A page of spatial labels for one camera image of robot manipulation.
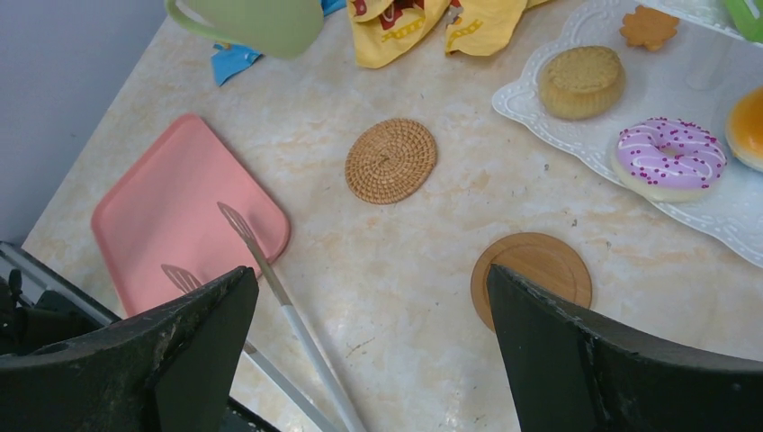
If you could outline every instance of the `pink square plate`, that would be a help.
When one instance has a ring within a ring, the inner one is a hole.
[[[128,316],[183,293],[162,265],[203,284],[236,266],[259,267],[217,202],[249,223],[268,261],[289,241],[283,211],[200,117],[186,114],[95,207],[91,229]]]

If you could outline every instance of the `green mug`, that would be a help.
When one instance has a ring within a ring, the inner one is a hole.
[[[319,0],[184,0],[210,25],[183,13],[176,1],[165,0],[167,14],[187,31],[282,59],[299,56],[323,28]]]

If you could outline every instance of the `fork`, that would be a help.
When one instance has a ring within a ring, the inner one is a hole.
[[[328,392],[331,393],[331,397],[339,409],[339,415],[342,417],[345,426],[347,426],[350,432],[365,432],[365,427],[360,421],[360,418],[358,418],[352,402],[347,398],[345,391],[331,372],[331,369],[328,368],[326,359],[323,358],[323,355],[318,350],[318,346],[316,346],[315,341],[312,339],[305,324],[302,322],[300,314],[297,313],[297,310],[294,308],[292,300],[289,299],[289,295],[286,294],[286,291],[283,289],[281,281],[278,280],[278,276],[275,275],[273,268],[270,267],[267,259],[265,259],[265,254],[260,248],[259,243],[257,243],[255,233],[249,227],[247,221],[244,220],[243,216],[241,216],[241,213],[224,202],[218,202],[217,206],[220,208],[220,212],[225,217],[225,220],[228,221],[230,227],[236,231],[242,240],[244,240],[249,252],[254,256],[268,285],[270,285],[271,290],[273,290],[275,298],[281,304],[281,309],[286,315],[286,319],[289,321],[289,324],[291,324],[294,333],[296,333],[297,338],[302,343],[305,351],[307,351],[310,361],[318,371],[320,380],[326,387],[328,387]]]
[[[199,281],[193,273],[182,267],[169,264],[163,264],[161,267],[169,280],[172,281],[177,289],[183,292],[183,294],[191,293],[202,286],[201,281]],[[265,355],[258,351],[248,340],[245,340],[244,342],[244,353],[263,374],[267,375],[267,377],[270,378],[271,381],[273,381],[273,383],[277,385],[281,391],[305,413],[306,416],[308,416],[318,429],[322,432],[338,432],[337,428],[328,421],[328,418],[326,418],[326,416],[324,416],[323,413],[320,412],[320,410],[316,408],[315,405],[313,405],[301,391],[289,381],[288,378],[283,376],[283,374],[270,363]]]

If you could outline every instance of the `wicker coaster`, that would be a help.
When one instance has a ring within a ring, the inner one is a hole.
[[[406,119],[382,121],[363,133],[347,155],[345,179],[367,203],[392,204],[414,193],[437,161],[435,138]]]
[[[471,273],[471,302],[488,329],[496,331],[487,286],[491,264],[511,268],[568,302],[591,307],[591,276],[575,249],[538,232],[513,234],[490,245]]]

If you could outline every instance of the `marble table surface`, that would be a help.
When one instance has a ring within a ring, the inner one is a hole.
[[[123,315],[91,213],[175,118],[194,112],[288,214],[291,243],[275,271],[371,431],[519,430],[469,283],[481,252],[520,231],[580,253],[593,310],[763,360],[763,269],[493,112],[492,94],[580,3],[530,11],[490,58],[446,57],[440,22],[380,70],[355,65],[346,15],[335,13],[300,58],[263,58],[222,88],[211,77],[211,43],[165,22],[23,247]],[[371,205],[348,190],[344,161],[361,132],[391,117],[424,123],[439,159],[407,200]],[[266,288],[249,336],[339,424]],[[231,394],[284,432],[316,430],[243,357]]]

